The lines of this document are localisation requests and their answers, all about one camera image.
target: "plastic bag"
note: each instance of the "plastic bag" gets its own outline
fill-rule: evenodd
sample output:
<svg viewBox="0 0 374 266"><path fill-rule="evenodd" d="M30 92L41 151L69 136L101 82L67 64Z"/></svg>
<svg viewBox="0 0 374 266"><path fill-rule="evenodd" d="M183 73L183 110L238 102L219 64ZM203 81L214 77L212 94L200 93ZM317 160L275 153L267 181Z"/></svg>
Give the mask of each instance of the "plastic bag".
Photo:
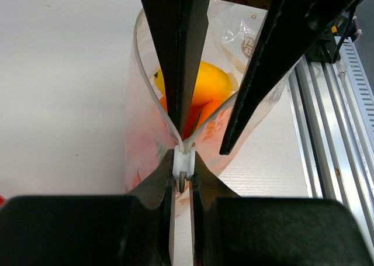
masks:
<svg viewBox="0 0 374 266"><path fill-rule="evenodd" d="M168 149L179 145L188 152L192 146L207 167L219 175L235 157L243 142L258 126L281 97L288 74L257 107L231 154L221 156L219 149L238 86L251 58L254 40L265 19L266 11L257 8L211 0L209 27L202 60L225 71L237 80L234 93L186 140L182 140L159 103L161 93L153 75L160 68L150 30L143 11L134 25L130 55L129 80L126 88L125 186L133 189L159 165ZM176 197L176 214L188 204L188 193Z"/></svg>

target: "white surface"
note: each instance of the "white surface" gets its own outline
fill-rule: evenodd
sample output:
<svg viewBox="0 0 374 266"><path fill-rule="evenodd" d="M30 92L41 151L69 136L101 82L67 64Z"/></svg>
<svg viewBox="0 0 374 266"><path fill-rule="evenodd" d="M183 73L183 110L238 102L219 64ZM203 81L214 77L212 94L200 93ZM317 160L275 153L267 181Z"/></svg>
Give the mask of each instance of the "white surface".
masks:
<svg viewBox="0 0 374 266"><path fill-rule="evenodd" d="M124 191L124 83L139 0L0 0L0 195ZM306 196L287 93L221 178ZM191 265L189 214L175 265Z"/></svg>
<svg viewBox="0 0 374 266"><path fill-rule="evenodd" d="M173 157L173 176L175 179L180 179L181 172L186 172L185 178L191 179L193 172L195 171L195 148L191 148L191 151L187 154L183 154L179 145L174 147L174 157Z"/></svg>

